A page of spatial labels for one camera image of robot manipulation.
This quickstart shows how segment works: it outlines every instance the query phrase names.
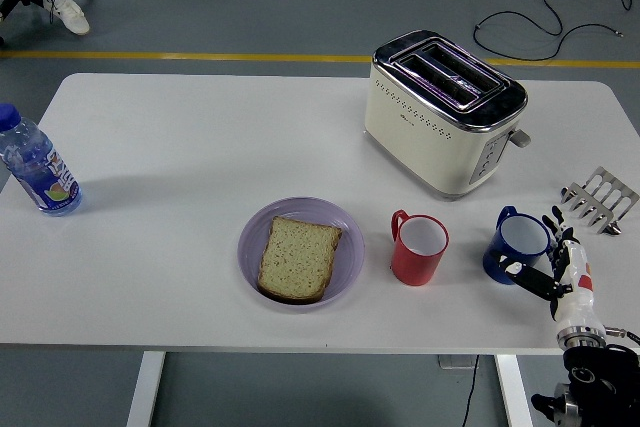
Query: water bottle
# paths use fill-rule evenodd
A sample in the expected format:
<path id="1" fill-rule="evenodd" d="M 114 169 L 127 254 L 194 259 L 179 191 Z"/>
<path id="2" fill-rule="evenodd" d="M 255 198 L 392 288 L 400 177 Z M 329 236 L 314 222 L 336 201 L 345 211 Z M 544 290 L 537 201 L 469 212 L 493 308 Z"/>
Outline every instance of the water bottle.
<path id="1" fill-rule="evenodd" d="M 47 215 L 73 211 L 82 191 L 49 137 L 12 104 L 0 103 L 0 157 Z"/>

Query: white shoe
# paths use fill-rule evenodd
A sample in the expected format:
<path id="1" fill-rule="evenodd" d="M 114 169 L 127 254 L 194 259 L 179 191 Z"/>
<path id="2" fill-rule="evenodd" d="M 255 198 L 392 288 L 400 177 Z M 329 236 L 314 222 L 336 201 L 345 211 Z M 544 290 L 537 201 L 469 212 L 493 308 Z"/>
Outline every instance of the white shoe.
<path id="1" fill-rule="evenodd" d="M 59 17 L 64 26 L 77 35 L 84 35 L 91 29 L 84 18 L 82 9 L 73 0 L 44 0 L 44 8 Z"/>

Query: bottle cap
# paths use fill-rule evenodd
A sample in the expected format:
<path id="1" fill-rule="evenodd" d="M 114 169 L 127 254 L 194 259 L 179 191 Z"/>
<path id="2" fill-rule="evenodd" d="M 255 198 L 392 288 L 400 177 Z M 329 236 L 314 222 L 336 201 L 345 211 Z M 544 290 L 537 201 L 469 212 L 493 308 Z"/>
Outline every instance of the bottle cap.
<path id="1" fill-rule="evenodd" d="M 0 132 L 13 129 L 21 121 L 22 117 L 15 105 L 0 103 Z"/>

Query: plate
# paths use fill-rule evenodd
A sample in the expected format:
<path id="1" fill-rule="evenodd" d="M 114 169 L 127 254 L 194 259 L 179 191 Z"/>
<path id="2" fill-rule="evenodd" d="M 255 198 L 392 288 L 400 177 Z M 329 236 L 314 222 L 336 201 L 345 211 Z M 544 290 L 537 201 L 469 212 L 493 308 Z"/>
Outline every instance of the plate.
<path id="1" fill-rule="evenodd" d="M 262 253 L 269 240 L 271 221 L 276 216 L 340 227 L 342 237 L 333 261 L 333 273 L 322 299 L 313 304 L 291 305 L 294 310 L 316 308 L 343 295 L 355 282 L 364 262 L 364 238 L 358 224 L 337 205 L 313 197 L 291 197 L 278 200 L 258 211 L 244 227 L 238 242 L 238 264 L 244 278 L 258 291 L 258 273 Z"/>

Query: blue cup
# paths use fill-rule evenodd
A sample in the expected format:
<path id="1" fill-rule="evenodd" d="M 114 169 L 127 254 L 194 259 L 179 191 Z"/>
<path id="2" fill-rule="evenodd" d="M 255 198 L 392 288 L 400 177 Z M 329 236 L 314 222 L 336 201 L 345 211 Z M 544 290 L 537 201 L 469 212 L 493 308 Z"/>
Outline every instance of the blue cup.
<path id="1" fill-rule="evenodd" d="M 533 266 L 550 246 L 551 237 L 542 222 L 508 205 L 498 216 L 496 233 L 482 256 L 482 266 L 493 280 L 501 284 L 513 284 L 491 252 L 497 251 L 517 262 Z"/>

